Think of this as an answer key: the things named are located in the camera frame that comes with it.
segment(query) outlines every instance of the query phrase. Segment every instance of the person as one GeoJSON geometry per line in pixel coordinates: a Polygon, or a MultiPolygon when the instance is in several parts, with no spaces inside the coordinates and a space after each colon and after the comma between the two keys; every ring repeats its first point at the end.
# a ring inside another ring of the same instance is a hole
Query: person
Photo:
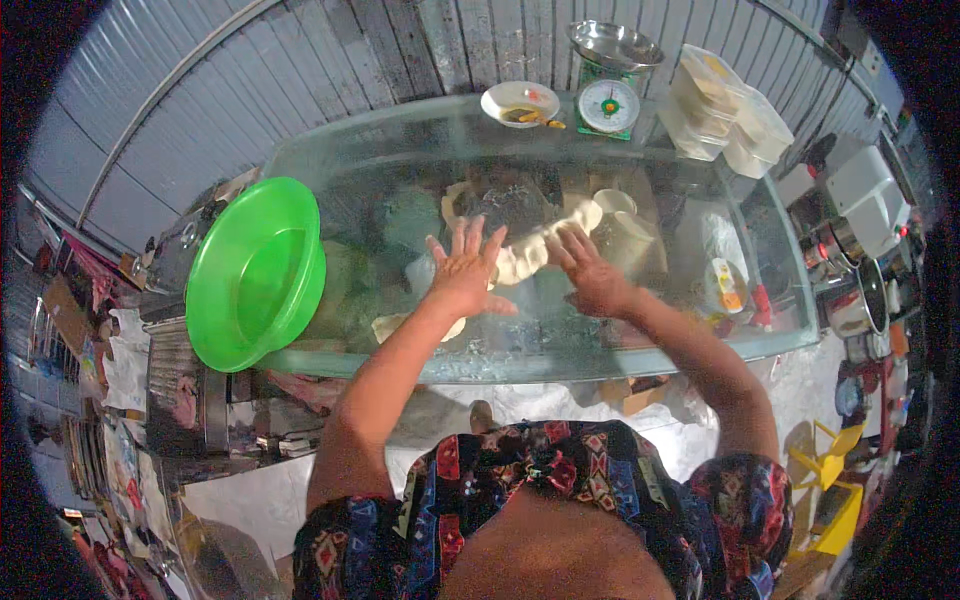
{"type": "Polygon", "coordinates": [[[516,307],[488,291],[506,236],[454,228],[419,307],[357,371],[324,430],[297,534],[298,598],[768,597],[792,535],[773,410],[737,354],[628,284],[581,229],[548,242],[571,302],[642,329],[716,411],[716,457],[685,484],[622,421],[522,422],[449,436],[395,498],[384,447],[455,321],[516,307]]]}

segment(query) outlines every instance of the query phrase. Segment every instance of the glass display case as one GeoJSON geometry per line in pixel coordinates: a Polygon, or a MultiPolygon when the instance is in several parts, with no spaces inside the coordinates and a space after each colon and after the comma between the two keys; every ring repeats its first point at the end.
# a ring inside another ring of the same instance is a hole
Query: glass display case
{"type": "MultiPolygon", "coordinates": [[[[556,118],[572,123],[573,96],[561,100],[556,118]]],[[[262,368],[352,376],[377,347],[373,320],[410,312],[429,285],[427,234],[448,244],[451,216],[484,213],[488,231],[510,227],[510,244],[601,189],[628,197],[626,205],[608,206],[628,216],[605,214],[592,234],[601,252],[635,283],[710,322],[744,359],[819,337],[799,246],[773,182],[739,176],[722,157],[679,157],[652,104],[644,105],[632,139],[622,141],[572,127],[509,129],[482,112],[479,96],[414,102],[284,142],[264,169],[266,178],[280,176],[300,180],[317,197],[327,280],[313,322],[296,342],[264,357],[262,368]],[[641,233],[625,234],[624,220],[641,233]],[[736,273],[734,303],[742,310],[718,309],[712,300],[715,258],[736,273]]],[[[524,383],[676,370],[628,324],[578,314],[564,300],[570,291],[553,267],[496,286],[519,315],[468,319],[420,381],[524,383]]]]}

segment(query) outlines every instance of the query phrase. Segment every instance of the scale dial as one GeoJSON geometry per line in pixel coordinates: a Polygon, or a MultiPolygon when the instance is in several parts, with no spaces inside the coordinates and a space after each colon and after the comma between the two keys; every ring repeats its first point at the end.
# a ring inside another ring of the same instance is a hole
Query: scale dial
{"type": "Polygon", "coordinates": [[[580,92],[577,108],[592,129],[603,133],[623,132],[640,115],[640,99],[629,85],[602,79],[580,92]]]}

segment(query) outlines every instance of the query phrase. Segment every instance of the weighing scale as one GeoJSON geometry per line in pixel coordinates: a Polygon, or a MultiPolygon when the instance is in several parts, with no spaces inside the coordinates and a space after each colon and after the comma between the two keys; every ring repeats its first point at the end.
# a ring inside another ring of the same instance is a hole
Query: weighing scale
{"type": "Polygon", "coordinates": [[[630,140],[640,115],[640,85],[663,62],[663,52],[643,34],[612,23],[570,23],[566,34],[583,59],[577,131],[630,140]]]}

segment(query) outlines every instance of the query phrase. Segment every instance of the green plastic basin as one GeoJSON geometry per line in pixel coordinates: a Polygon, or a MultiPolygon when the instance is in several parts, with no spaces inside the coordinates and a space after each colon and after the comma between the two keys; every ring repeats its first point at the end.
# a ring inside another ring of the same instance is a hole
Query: green plastic basin
{"type": "Polygon", "coordinates": [[[193,261],[190,344],[211,369],[242,371],[297,339],[325,281],[313,193],[287,177],[261,181],[217,217],[193,261]]]}

